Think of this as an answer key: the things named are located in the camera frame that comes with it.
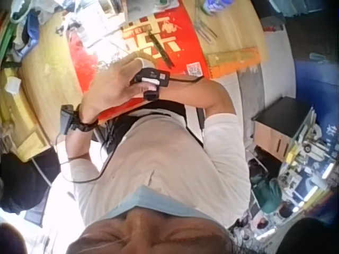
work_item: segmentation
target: qr code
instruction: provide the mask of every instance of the qr code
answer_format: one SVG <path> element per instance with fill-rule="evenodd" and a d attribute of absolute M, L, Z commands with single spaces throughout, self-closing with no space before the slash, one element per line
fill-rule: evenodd
<path fill-rule="evenodd" d="M 189 65 L 186 66 L 189 75 L 196 77 L 202 76 L 202 69 L 199 62 L 190 63 Z"/>

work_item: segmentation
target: bottle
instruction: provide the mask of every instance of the bottle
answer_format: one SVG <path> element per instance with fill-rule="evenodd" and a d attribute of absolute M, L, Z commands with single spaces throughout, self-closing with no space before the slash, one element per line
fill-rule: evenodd
<path fill-rule="evenodd" d="M 201 9 L 208 15 L 213 15 L 220 12 L 227 6 L 232 4 L 234 0 L 205 0 Z"/>

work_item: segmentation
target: light blue face mask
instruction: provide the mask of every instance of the light blue face mask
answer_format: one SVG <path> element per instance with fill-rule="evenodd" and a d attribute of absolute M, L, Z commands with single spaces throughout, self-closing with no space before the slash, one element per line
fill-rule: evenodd
<path fill-rule="evenodd" d="M 99 220 L 114 218 L 135 207 L 143 207 L 173 216 L 196 217 L 215 221 L 210 216 L 188 207 L 171 197 L 160 194 L 145 185 L 140 186 L 134 193 L 123 199 L 118 206 Z"/>

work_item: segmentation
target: wrist strap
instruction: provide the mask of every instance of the wrist strap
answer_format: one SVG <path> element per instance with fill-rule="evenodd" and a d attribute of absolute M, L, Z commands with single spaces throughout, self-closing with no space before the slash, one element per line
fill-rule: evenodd
<path fill-rule="evenodd" d="M 79 117 L 79 108 L 80 104 L 77 106 L 76 111 L 74 111 L 74 117 L 70 127 L 71 130 L 79 129 L 82 132 L 92 131 L 95 127 L 98 126 L 99 120 L 97 119 L 94 123 L 91 124 L 82 123 Z"/>

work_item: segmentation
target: hand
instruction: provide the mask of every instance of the hand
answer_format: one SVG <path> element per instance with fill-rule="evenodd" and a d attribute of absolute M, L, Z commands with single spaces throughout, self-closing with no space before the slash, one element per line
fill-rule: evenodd
<path fill-rule="evenodd" d="M 136 57 L 136 53 L 130 54 L 95 75 L 81 103 L 80 118 L 83 123 L 94 122 L 102 111 L 120 106 L 148 90 L 156 90 L 155 85 L 147 82 L 130 86 L 130 81 L 142 68 Z"/>

